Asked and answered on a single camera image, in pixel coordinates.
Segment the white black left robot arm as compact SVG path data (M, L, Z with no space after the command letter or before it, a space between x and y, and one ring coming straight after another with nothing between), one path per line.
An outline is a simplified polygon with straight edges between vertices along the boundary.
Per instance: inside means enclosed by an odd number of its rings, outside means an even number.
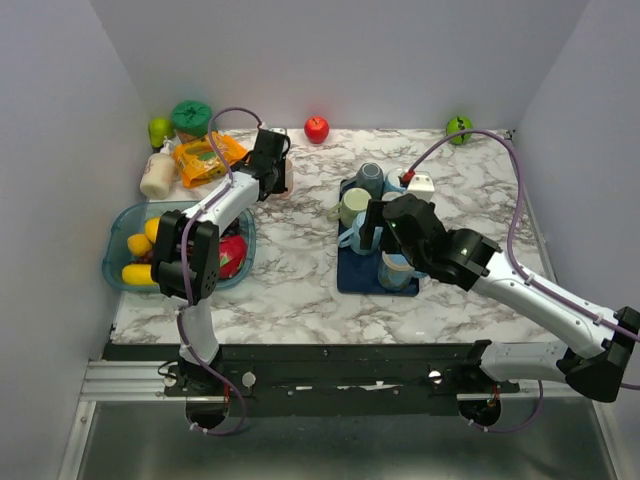
M286 191L290 147L283 130L259 129L247 158L229 169L230 178L195 205L160 217L151 278L163 295L186 301L177 313L180 358L192 365L187 382L201 395L225 381L215 365L220 345L209 300L220 278L220 238L249 207Z

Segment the pink mug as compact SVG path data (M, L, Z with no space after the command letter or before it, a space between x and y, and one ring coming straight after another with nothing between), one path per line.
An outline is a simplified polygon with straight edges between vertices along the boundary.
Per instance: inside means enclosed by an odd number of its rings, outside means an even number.
M290 159L286 159L285 165L285 191L283 193L277 194L277 199L285 199L288 198L293 192L294 186L294 167L293 163Z

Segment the light blue hexagonal mug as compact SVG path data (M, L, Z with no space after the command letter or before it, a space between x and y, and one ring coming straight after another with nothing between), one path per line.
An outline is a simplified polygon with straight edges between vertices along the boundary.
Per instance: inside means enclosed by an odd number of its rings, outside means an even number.
M376 226L371 242L371 247L369 249L363 249L361 247L361 234L360 230L363 227L366 219L366 213L360 212L352 222L350 228L348 228L345 232L338 236L338 247L339 248L347 248L349 247L355 254L366 256L374 254L380 245L383 228L380 226Z

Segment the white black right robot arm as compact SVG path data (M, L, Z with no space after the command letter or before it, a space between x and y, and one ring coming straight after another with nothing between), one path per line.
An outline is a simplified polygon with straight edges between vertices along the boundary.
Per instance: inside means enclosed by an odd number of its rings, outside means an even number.
M547 380L565 383L591 400L617 399L639 341L637 310L612 310L568 292L521 267L484 235L446 229L434 203L412 194L369 201L360 230L363 246L377 228L382 247L402 254L415 270L491 298L555 336L542 344L485 344L480 357L460 367L467 389L480 392L494 381Z

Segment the blue butterfly mug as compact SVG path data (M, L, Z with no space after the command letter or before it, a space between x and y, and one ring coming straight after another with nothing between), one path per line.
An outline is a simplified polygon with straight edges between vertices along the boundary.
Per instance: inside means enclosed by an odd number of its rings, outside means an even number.
M417 271L402 254L381 253L377 278L384 289L400 292L405 290L413 280L425 277L427 274Z

